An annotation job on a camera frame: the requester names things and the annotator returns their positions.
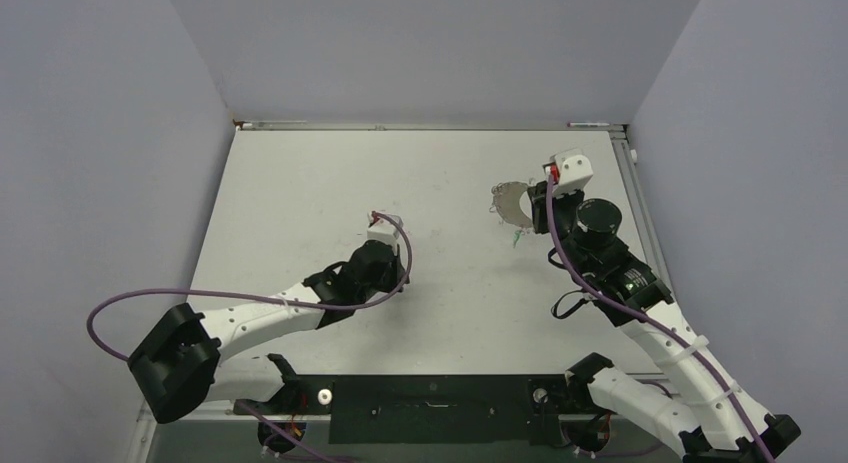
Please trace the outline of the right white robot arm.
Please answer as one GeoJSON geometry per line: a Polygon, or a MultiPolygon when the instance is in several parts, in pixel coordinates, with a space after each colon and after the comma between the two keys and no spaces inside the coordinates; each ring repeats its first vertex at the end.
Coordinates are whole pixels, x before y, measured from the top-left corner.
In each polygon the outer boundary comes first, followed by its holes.
{"type": "Polygon", "coordinates": [[[619,238],[623,215],[614,203],[551,181],[526,193],[534,233],[552,238],[550,262],[677,392],[657,392],[592,353],[566,372],[565,397],[573,408],[622,416],[684,462],[773,462],[800,437],[791,416],[769,411],[729,375],[668,286],[619,238]]]}

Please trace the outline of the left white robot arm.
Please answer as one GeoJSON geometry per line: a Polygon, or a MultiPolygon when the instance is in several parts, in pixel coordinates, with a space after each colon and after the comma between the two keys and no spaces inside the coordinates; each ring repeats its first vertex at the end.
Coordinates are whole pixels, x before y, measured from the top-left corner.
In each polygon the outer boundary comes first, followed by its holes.
{"type": "Polygon", "coordinates": [[[130,354],[128,367],[162,424],[222,400],[255,401],[284,413],[298,398],[293,368],[280,355],[247,357],[245,351],[343,321],[356,306],[408,281],[399,243],[369,239],[349,260],[308,276],[270,303],[208,311],[188,303],[170,308],[130,354]]]}

